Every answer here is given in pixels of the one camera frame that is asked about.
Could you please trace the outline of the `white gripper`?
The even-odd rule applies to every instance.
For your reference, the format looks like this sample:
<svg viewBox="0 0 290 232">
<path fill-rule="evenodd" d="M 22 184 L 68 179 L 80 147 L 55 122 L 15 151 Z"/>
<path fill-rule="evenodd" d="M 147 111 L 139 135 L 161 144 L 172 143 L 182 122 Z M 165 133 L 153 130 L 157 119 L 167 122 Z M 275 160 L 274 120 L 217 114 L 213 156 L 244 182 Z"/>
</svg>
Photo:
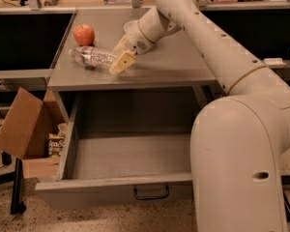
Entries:
<svg viewBox="0 0 290 232">
<path fill-rule="evenodd" d="M 133 65 L 136 61 L 134 52 L 143 55 L 150 51 L 156 43 L 153 33 L 151 23 L 137 20 L 129 28 L 126 36 L 114 46 L 113 51 L 120 54 L 111 65 L 109 72 L 118 74 Z"/>
</svg>

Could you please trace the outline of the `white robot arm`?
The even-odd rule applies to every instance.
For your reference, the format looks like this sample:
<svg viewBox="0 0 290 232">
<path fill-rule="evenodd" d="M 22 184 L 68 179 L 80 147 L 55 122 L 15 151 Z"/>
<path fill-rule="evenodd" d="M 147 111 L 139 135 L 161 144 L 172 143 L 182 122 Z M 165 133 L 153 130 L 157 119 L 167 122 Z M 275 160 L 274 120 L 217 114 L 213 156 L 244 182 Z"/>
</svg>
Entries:
<svg viewBox="0 0 290 232">
<path fill-rule="evenodd" d="M 198 232 L 288 232 L 280 155 L 290 148 L 290 86 L 204 16 L 194 0 L 156 4 L 117 43 L 110 70 L 177 30 L 191 39 L 225 95 L 197 115 L 190 167 Z"/>
</svg>

